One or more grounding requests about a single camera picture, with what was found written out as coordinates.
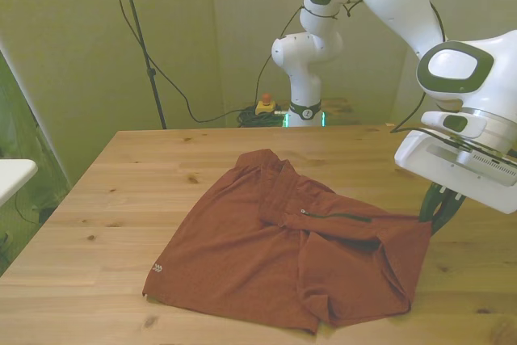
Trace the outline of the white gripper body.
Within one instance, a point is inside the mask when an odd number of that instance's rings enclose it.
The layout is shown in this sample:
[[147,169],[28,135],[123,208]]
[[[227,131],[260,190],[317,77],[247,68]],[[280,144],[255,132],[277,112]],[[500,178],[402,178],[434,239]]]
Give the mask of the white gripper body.
[[436,131],[411,131],[395,153],[396,164],[442,187],[505,214],[516,211],[516,163],[449,145]]

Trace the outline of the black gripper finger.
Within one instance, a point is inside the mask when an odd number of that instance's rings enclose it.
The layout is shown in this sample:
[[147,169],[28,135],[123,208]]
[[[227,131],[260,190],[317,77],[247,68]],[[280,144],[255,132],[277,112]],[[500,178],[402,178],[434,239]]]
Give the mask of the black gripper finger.
[[443,201],[442,186],[437,183],[432,183],[424,196],[419,211],[418,220],[420,222],[432,221],[435,212],[441,207]]
[[434,212],[431,218],[431,234],[436,234],[460,210],[464,196],[457,192],[444,192],[435,195]]

